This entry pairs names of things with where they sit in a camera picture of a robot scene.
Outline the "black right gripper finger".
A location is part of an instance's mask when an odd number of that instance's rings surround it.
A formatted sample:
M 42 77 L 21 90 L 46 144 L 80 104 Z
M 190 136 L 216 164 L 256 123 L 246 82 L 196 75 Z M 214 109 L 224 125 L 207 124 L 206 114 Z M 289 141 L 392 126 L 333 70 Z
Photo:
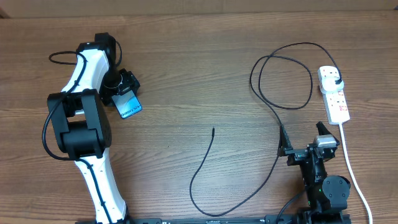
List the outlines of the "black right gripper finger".
M 285 156 L 286 151 L 292 150 L 292 144 L 290 142 L 287 131 L 284 128 L 284 125 L 280 125 L 280 136 L 279 136 L 279 155 Z
M 322 136 L 322 135 L 330 135 L 330 134 L 331 134 L 331 132 L 329 132 L 329 130 L 326 128 L 326 126 L 325 126 L 321 121 L 319 121 L 319 122 L 316 124 L 316 127 L 317 127 L 317 129 L 318 129 L 318 135 L 319 135 L 319 136 Z

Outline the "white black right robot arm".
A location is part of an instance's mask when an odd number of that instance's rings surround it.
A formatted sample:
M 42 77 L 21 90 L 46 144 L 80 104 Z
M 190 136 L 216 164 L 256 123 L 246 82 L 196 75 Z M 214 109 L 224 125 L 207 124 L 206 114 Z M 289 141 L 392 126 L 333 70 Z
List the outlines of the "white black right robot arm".
M 325 162 L 335 157 L 340 145 L 320 121 L 316 124 L 318 135 L 305 149 L 294 149 L 287 131 L 280 126 L 280 140 L 277 155 L 287 157 L 288 166 L 299 166 L 304 190 L 292 198 L 277 215 L 276 223 L 350 223 L 349 215 L 343 210 L 348 207 L 350 181 L 340 175 L 328 175 Z M 301 195 L 306 194 L 308 207 L 301 208 L 295 215 L 284 215 L 285 209 Z

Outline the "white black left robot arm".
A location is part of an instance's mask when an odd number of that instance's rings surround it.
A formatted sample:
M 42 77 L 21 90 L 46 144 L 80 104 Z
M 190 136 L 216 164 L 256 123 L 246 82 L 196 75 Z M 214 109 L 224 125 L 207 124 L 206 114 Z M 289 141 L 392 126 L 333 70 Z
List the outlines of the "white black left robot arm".
M 122 48 L 107 32 L 81 43 L 73 54 L 70 81 L 47 98 L 49 113 L 42 131 L 51 124 L 64 153 L 61 159 L 79 168 L 96 210 L 94 223 L 133 223 L 111 168 L 111 125 L 104 107 L 115 106 L 122 119 L 140 112 L 140 83 L 131 71 L 119 67 Z

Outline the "blue Galaxy smartphone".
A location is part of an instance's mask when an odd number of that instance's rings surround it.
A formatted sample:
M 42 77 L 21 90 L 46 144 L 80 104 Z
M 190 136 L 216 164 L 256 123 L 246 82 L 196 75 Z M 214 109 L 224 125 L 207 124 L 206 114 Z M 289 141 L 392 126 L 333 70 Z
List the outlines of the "blue Galaxy smartphone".
M 132 90 L 123 95 L 114 95 L 111 99 L 122 119 L 127 119 L 142 110 L 142 105 Z

